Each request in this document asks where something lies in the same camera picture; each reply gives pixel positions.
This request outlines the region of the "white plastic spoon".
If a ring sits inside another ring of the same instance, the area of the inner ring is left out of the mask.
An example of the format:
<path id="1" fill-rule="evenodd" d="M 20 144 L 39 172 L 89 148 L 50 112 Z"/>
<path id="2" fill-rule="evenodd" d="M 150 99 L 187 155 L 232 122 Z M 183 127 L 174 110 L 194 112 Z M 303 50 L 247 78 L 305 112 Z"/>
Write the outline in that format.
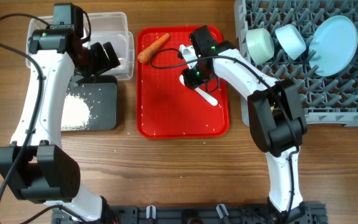
<path id="1" fill-rule="evenodd" d="M 180 83 L 189 90 L 188 87 L 186 87 L 185 85 L 185 81 L 184 81 L 184 77 L 183 75 L 179 76 L 179 81 Z M 218 105 L 218 101 L 217 99 L 215 99 L 213 96 L 211 96 L 209 93 L 206 93 L 204 90 L 200 89 L 200 88 L 195 88 L 193 91 L 197 92 L 197 94 L 199 94 L 204 100 L 206 100 L 210 105 L 212 106 L 217 106 Z"/>

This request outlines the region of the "pale green bowl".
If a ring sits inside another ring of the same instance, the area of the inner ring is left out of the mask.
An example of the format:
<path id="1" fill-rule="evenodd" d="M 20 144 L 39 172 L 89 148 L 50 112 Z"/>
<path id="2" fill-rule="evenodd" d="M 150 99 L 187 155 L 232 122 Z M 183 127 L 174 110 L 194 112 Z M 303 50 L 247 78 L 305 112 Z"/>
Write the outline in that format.
<path id="1" fill-rule="evenodd" d="M 261 65 L 274 56 L 273 40 L 267 29 L 249 30 L 246 34 L 246 44 L 250 57 L 256 65 Z"/>

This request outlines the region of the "light blue bowl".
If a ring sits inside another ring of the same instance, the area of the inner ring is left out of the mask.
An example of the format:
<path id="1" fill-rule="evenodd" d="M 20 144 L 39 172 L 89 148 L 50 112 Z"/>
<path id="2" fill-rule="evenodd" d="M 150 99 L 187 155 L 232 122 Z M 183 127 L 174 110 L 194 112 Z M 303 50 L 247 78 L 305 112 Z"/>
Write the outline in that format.
<path id="1" fill-rule="evenodd" d="M 291 24 L 276 29 L 275 35 L 282 49 L 292 60 L 296 60 L 306 50 L 306 43 L 301 34 Z"/>

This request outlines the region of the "light blue plate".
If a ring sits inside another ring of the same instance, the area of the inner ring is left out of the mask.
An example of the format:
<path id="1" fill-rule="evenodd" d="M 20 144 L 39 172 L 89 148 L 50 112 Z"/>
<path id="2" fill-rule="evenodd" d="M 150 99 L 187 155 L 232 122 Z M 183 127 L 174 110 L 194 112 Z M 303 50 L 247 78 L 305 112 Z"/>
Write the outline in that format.
<path id="1" fill-rule="evenodd" d="M 325 20 L 313 34 L 308 47 L 311 68 L 315 74 L 329 77 L 346 68 L 353 59 L 358 44 L 358 32 L 346 16 L 333 16 Z"/>

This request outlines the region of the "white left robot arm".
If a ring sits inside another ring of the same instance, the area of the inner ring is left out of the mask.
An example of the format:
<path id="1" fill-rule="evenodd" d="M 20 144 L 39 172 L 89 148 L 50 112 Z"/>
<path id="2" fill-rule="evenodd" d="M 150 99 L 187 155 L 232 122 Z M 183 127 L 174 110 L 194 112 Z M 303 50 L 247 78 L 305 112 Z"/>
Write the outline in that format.
<path id="1" fill-rule="evenodd" d="M 54 5 L 53 21 L 29 37 L 24 52 L 32 64 L 29 87 L 10 143 L 0 147 L 1 188 L 80 223 L 117 223 L 106 199 L 81 183 L 78 163 L 62 148 L 62 114 L 72 76 L 79 75 L 82 84 L 117 83 L 108 74 L 120 64 L 113 46 L 87 47 L 90 37 L 89 16 L 71 3 Z"/>

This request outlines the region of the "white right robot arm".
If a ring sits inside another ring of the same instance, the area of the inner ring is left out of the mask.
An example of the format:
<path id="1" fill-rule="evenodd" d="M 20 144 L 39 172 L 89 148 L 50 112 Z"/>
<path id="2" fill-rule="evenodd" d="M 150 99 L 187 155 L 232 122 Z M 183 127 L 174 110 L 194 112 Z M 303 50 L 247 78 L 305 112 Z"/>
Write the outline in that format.
<path id="1" fill-rule="evenodd" d="M 248 62 L 229 41 L 217 42 L 208 26 L 189 35 L 191 45 L 177 49 L 184 84 L 195 90 L 214 78 L 231 84 L 246 100 L 255 145 L 267 158 L 268 205 L 272 223 L 291 223 L 305 214 L 298 180 L 298 157 L 307 132 L 298 89 L 291 80 L 277 80 Z"/>

